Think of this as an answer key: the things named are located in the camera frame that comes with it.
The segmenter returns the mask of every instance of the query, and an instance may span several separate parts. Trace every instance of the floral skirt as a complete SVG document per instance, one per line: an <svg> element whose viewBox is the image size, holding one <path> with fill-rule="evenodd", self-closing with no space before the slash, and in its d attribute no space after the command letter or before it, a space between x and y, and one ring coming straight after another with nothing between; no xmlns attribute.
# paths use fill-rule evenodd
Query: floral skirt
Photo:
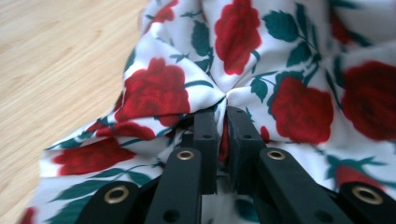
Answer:
<svg viewBox="0 0 396 224"><path fill-rule="evenodd" d="M396 198L395 22L391 0L151 1L120 98L44 151L23 221L73 223L103 185L145 185L196 111L213 107L226 139L228 105L321 186L361 181ZM218 185L203 197L203 223L258 222L250 197Z"/></svg>

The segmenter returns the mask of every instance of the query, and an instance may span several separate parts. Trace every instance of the metal grommet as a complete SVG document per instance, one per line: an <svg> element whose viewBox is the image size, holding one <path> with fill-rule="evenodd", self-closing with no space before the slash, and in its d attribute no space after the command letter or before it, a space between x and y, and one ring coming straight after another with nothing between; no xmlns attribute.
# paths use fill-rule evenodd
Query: metal grommet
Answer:
<svg viewBox="0 0 396 224"><path fill-rule="evenodd" d="M194 157L194 153L192 153L191 151L185 150L185 151L181 151L179 153L177 153L177 157L183 161L187 161L192 159L192 157Z"/></svg>
<svg viewBox="0 0 396 224"><path fill-rule="evenodd" d="M120 191L121 195L117 195L117 196L111 196L112 193L116 192L116 191ZM126 199L126 197L128 197L129 194L129 190L125 187L125 186L118 186L115 188L112 188L111 190L109 190L106 194L105 194L105 201L107 203L120 203L122 201L124 201Z"/></svg>
<svg viewBox="0 0 396 224"><path fill-rule="evenodd" d="M277 150L267 152L267 156L273 160L281 161L286 158L285 154Z"/></svg>
<svg viewBox="0 0 396 224"><path fill-rule="evenodd" d="M356 186L352 189L352 193L360 200L370 204L381 204L384 202L381 195L377 194L372 189L366 187Z"/></svg>

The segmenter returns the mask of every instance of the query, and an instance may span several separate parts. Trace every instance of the wooden floor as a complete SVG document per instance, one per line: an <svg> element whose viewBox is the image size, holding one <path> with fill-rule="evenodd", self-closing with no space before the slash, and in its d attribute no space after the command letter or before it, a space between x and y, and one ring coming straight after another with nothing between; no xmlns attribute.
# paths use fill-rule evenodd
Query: wooden floor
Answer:
<svg viewBox="0 0 396 224"><path fill-rule="evenodd" d="M0 223L32 198L42 149L115 103L145 3L0 1Z"/></svg>

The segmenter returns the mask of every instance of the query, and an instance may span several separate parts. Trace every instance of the red rose print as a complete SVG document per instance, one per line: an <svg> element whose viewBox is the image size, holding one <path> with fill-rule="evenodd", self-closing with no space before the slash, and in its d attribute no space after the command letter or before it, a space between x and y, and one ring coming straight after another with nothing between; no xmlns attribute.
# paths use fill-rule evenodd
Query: red rose print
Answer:
<svg viewBox="0 0 396 224"><path fill-rule="evenodd" d="M228 135L228 120L227 117L224 118L223 123L223 134L220 140L220 147L219 147L219 160L226 161L229 154L229 135Z"/></svg>
<svg viewBox="0 0 396 224"><path fill-rule="evenodd" d="M330 94L305 87L299 78L283 78L271 112L279 134L294 142L318 144L330 137L333 117Z"/></svg>
<svg viewBox="0 0 396 224"><path fill-rule="evenodd" d="M143 117L158 117L164 126L179 121L179 114L190 113L189 94L184 89L184 72L164 59L151 59L125 80L123 104L116 111L118 122Z"/></svg>
<svg viewBox="0 0 396 224"><path fill-rule="evenodd" d="M228 75L242 74L250 53L262 43L259 26L259 13L250 0L233 0L222 10L215 25L215 46Z"/></svg>
<svg viewBox="0 0 396 224"><path fill-rule="evenodd" d="M155 138L155 133L148 127L140 126L133 122L121 122L110 127L104 127L96 132L98 137L131 136L142 140Z"/></svg>
<svg viewBox="0 0 396 224"><path fill-rule="evenodd" d="M370 61L344 73L343 111L374 140L396 139L396 66Z"/></svg>
<svg viewBox="0 0 396 224"><path fill-rule="evenodd" d="M262 126L260 128L260 133L261 133L262 140L264 141L264 143L269 143L270 142L270 133L268 133L268 130L265 126Z"/></svg>
<svg viewBox="0 0 396 224"><path fill-rule="evenodd" d="M349 31L334 10L330 11L330 22L332 23L332 36L345 45L349 44L352 41Z"/></svg>
<svg viewBox="0 0 396 224"><path fill-rule="evenodd" d="M85 147L66 149L53 162L62 165L59 175L85 175L131 160L135 155L121 148L115 138L107 138Z"/></svg>
<svg viewBox="0 0 396 224"><path fill-rule="evenodd" d="M117 102L114 104L113 111L117 111L122 106L122 94L117 99Z"/></svg>
<svg viewBox="0 0 396 224"><path fill-rule="evenodd" d="M174 0L174 1L170 2L168 5L166 5L165 7L163 7L158 12L158 14L154 17L154 19L151 21L151 24L154 23L154 22L164 23L166 21L174 20L175 19L175 13L173 12L171 7L174 7L177 4L178 4L178 0Z"/></svg>
<svg viewBox="0 0 396 224"><path fill-rule="evenodd" d="M35 215L35 208L28 207L23 215L21 224L33 224L33 216Z"/></svg>
<svg viewBox="0 0 396 224"><path fill-rule="evenodd" d="M91 125L90 127L88 127L87 129L87 133L93 133L101 128L105 128L106 126L103 125L103 123L101 123L99 120L97 120L93 125Z"/></svg>
<svg viewBox="0 0 396 224"><path fill-rule="evenodd" d="M382 185L380 185L370 176L363 174L362 172L359 172L351 167L340 165L335 170L335 185L338 189L341 188L341 185L347 182L355 182L355 181L369 184L378 189L384 189Z"/></svg>

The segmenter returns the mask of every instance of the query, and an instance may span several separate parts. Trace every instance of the black plastic bar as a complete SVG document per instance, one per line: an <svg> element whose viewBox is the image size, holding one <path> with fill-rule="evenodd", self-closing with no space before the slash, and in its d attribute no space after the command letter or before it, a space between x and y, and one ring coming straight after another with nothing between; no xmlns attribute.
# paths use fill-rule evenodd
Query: black plastic bar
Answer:
<svg viewBox="0 0 396 224"><path fill-rule="evenodd" d="M145 223L198 224L201 221L201 153L183 147L171 153Z"/></svg>
<svg viewBox="0 0 396 224"><path fill-rule="evenodd" d="M214 119L213 108L200 110L194 115L193 147L202 155L201 191L213 194L216 189L219 134Z"/></svg>
<svg viewBox="0 0 396 224"><path fill-rule="evenodd" d="M255 179L254 161L265 144L244 110L228 106L227 119L231 184L238 194L252 194Z"/></svg>
<svg viewBox="0 0 396 224"><path fill-rule="evenodd" d="M85 205L77 224L142 223L142 213L132 211L137 205L139 188L136 184L116 181L101 187Z"/></svg>
<svg viewBox="0 0 396 224"><path fill-rule="evenodd" d="M340 188L338 200L355 223L396 223L396 202L371 185L345 183Z"/></svg>
<svg viewBox="0 0 396 224"><path fill-rule="evenodd" d="M257 165L263 190L271 195L281 215L278 223L352 223L287 151L265 148Z"/></svg>

